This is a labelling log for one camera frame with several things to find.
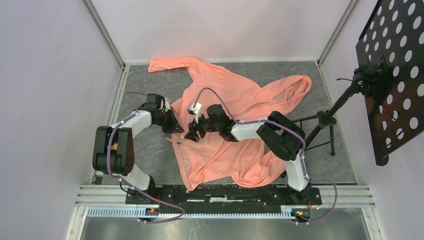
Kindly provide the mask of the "salmon pink zip jacket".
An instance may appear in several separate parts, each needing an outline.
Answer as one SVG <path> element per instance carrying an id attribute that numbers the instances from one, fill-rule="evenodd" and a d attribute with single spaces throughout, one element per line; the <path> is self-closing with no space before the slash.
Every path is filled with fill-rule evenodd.
<path id="1" fill-rule="evenodd" d="M 203 110 L 213 104 L 222 104 L 229 116 L 241 120 L 237 129 L 255 128 L 273 111 L 282 115 L 292 112 L 312 87 L 306 75 L 292 75 L 275 80 L 263 87 L 226 68 L 194 57 L 164 57 L 150 60 L 150 73 L 187 68 L 192 84 L 180 99 L 172 104 L 178 123 L 187 129 L 193 116 L 190 105 Z M 300 190 L 307 185 L 298 154 L 279 158 L 265 152 L 265 143 L 256 133 L 249 139 L 228 142 L 217 132 L 207 133 L 195 142 L 182 133 L 172 135 L 173 149 L 185 187 L 193 191 L 199 184 L 231 177 L 245 188 L 262 187 L 286 173 L 292 188 Z"/>

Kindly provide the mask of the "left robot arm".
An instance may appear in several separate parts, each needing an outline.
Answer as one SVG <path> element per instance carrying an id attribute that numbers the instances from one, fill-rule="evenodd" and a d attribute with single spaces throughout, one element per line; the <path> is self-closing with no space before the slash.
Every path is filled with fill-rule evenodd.
<path id="1" fill-rule="evenodd" d="M 146 94 L 145 103 L 136 106 L 129 116 L 112 125 L 96 129 L 92 167 L 125 182 L 145 204 L 157 198 L 152 176 L 135 164 L 134 137 L 152 125 L 161 127 L 165 134 L 183 133 L 170 104 L 165 97 Z"/>

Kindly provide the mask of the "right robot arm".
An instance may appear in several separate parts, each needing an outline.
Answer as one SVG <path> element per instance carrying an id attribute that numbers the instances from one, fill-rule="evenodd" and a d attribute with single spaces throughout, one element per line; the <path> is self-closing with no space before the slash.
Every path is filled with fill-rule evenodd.
<path id="1" fill-rule="evenodd" d="M 199 103 L 188 107 L 194 119 L 185 139 L 199 142 L 206 133 L 218 133 L 227 142 L 261 139 L 284 161 L 289 199 L 302 204 L 309 198 L 312 184 L 305 167 L 305 133 L 300 127 L 278 111 L 259 120 L 241 121 L 231 119 L 220 104 L 209 106 L 207 115 L 201 113 L 201 107 Z"/>

